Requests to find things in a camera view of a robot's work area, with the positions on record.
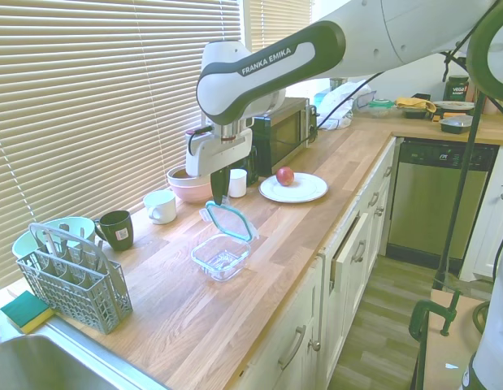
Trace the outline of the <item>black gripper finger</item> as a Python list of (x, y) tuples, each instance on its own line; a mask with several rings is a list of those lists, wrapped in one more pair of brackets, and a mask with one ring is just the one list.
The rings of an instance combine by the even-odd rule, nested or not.
[(221, 170), (221, 196), (220, 203), (223, 204), (228, 200), (228, 190), (230, 184), (230, 167), (224, 167)]
[(221, 204), (223, 200), (223, 170), (217, 170), (210, 174), (210, 185), (215, 204)]

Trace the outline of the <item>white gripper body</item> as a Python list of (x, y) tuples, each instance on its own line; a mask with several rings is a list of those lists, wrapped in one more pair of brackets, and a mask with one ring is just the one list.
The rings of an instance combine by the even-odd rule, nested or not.
[(252, 129), (241, 124), (211, 124), (185, 133), (189, 176), (208, 176), (246, 157), (252, 146)]

